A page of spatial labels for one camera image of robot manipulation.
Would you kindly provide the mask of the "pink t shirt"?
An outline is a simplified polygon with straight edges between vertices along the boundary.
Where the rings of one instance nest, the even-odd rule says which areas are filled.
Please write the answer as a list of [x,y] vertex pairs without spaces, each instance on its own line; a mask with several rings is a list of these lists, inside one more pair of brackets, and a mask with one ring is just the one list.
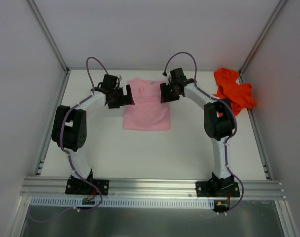
[[134,105],[124,109],[123,128],[137,131],[168,131],[171,129],[170,106],[161,103],[160,85],[154,81],[135,78],[127,82],[131,87]]

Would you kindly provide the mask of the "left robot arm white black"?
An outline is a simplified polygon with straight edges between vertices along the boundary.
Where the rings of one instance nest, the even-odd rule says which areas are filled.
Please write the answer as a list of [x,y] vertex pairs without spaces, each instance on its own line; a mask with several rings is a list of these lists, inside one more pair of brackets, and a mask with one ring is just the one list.
[[83,194],[94,188],[92,168],[80,152],[87,139],[87,118],[105,105],[109,109],[134,105],[131,86],[125,86],[124,94],[120,81],[121,77],[105,74],[102,82],[92,86],[88,96],[73,106],[60,105],[56,109],[51,139],[66,154],[71,176],[78,180],[76,188]]

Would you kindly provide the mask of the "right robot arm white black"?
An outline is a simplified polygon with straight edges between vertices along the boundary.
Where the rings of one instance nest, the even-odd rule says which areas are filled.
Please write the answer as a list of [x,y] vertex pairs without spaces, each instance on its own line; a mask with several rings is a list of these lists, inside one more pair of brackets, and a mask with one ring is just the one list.
[[160,102],[177,101],[181,96],[197,104],[204,112],[203,127],[212,141],[214,168],[210,180],[195,183],[198,197],[240,197],[238,183],[230,171],[229,138],[236,120],[228,99],[219,99],[200,89],[194,79],[187,79],[182,68],[163,72],[167,82],[160,85]]

